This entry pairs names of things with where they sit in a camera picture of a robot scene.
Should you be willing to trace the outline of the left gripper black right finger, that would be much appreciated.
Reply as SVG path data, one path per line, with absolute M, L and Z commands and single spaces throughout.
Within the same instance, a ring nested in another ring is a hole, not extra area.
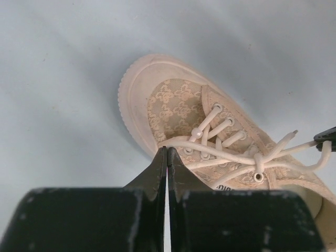
M 325 251 L 302 198 L 283 190 L 215 191 L 169 148 L 172 251 Z

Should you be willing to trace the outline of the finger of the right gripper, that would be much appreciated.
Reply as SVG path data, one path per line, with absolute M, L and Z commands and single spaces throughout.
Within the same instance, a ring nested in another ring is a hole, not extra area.
M 336 127 L 332 127 L 328 130 L 325 130 L 313 137 L 314 141 L 317 143 L 316 148 L 318 151 L 322 151 L 322 145 L 325 141 L 330 141 L 332 143 L 331 145 L 331 151 L 336 151 Z

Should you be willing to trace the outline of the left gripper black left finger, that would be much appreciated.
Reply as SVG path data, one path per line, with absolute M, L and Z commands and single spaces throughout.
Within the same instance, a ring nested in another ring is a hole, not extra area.
M 167 149 L 124 187 L 45 187 L 19 202 L 1 251 L 163 251 Z

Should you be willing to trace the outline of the white shoelace of sneaker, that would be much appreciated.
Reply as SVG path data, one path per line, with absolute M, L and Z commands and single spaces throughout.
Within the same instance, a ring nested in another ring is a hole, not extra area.
M 275 162 L 274 159 L 282 156 L 313 146 L 316 147 L 317 143 L 313 140 L 285 150 L 284 147 L 296 136 L 297 131 L 290 132 L 283 137 L 267 155 L 259 153 L 255 145 L 251 145 L 243 154 L 232 154 L 227 152 L 224 149 L 238 140 L 246 139 L 247 132 L 240 130 L 225 141 L 221 141 L 218 134 L 228 126 L 234 125 L 234 120 L 226 118 L 224 122 L 219 124 L 213 130 L 210 130 L 211 122 L 222 112 L 222 110 L 223 106 L 221 104 L 214 104 L 210 113 L 198 127 L 191 131 L 191 136 L 187 140 L 169 139 L 165 141 L 163 145 L 166 147 L 183 148 L 184 153 L 187 155 L 193 154 L 194 151 L 199 151 L 202 160 L 200 162 L 189 164 L 187 167 L 190 170 L 214 165 L 223 165 L 231 162 L 240 165 L 240 168 L 226 173 L 222 178 L 223 181 L 228 181 L 242 174 L 253 172 L 254 181 L 260 183 L 264 179 L 264 171 L 274 167 L 284 167 L 302 173 L 312 172 L 324 167 L 330 158 L 332 153 L 332 143 L 330 141 L 325 141 L 322 145 L 321 157 L 314 165 L 300 166 Z

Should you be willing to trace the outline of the beige lace sneaker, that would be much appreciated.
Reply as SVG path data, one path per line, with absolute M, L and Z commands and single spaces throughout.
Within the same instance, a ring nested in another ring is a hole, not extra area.
M 257 127 L 244 110 L 214 83 L 189 65 L 170 56 L 147 55 L 135 61 L 121 79 L 118 103 L 128 131 L 150 155 L 169 139 L 187 140 L 191 131 L 202 123 L 216 103 L 221 104 L 223 110 L 211 122 L 210 130 L 226 118 L 234 120 L 234 125 L 218 134 L 221 141 L 240 130 L 247 132 L 246 139 L 236 141 L 225 148 L 225 151 L 243 154 L 251 145 L 255 145 L 259 153 L 267 155 L 279 142 L 273 141 Z M 187 155 L 183 148 L 174 148 L 186 167 L 202 160 L 199 151 Z M 294 153 L 274 161 L 310 166 L 294 159 Z M 253 172 L 228 181 L 222 180 L 226 173 L 237 168 L 240 165 L 231 162 L 190 171 L 215 190 L 293 191 L 307 203 L 317 222 L 335 222 L 335 196 L 315 175 L 315 171 L 302 173 L 274 167 L 264 171 L 264 179 L 260 183 L 254 181 Z

